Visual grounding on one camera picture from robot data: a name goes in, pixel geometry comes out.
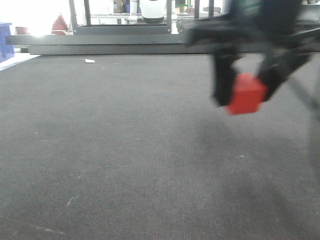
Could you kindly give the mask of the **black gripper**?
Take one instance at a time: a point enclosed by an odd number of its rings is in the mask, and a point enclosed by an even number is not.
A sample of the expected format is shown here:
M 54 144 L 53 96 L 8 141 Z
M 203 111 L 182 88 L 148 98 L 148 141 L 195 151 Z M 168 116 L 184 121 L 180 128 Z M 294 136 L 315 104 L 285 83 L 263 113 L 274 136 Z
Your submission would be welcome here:
M 241 45 L 261 44 L 260 53 L 267 53 L 275 48 L 294 49 L 319 42 L 320 24 L 300 19 L 302 8 L 300 0 L 232 0 L 227 13 L 183 25 L 186 43 L 190 47 L 205 46 L 212 55 L 212 98 L 218 106 L 230 104 L 236 77 L 232 65 L 238 59 Z M 269 101 L 311 55 L 304 50 L 265 54 L 257 73 L 266 87 L 262 101 Z

